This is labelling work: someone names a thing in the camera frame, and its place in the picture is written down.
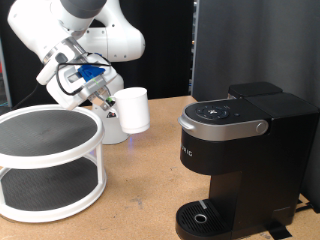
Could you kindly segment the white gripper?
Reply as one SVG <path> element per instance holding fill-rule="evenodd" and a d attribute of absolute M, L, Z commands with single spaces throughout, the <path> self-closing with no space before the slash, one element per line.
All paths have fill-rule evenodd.
<path fill-rule="evenodd" d="M 85 101 L 107 111 L 114 104 L 114 94 L 124 88 L 122 77 L 99 54 L 82 54 L 58 63 L 47 91 L 63 108 L 72 110 Z"/>

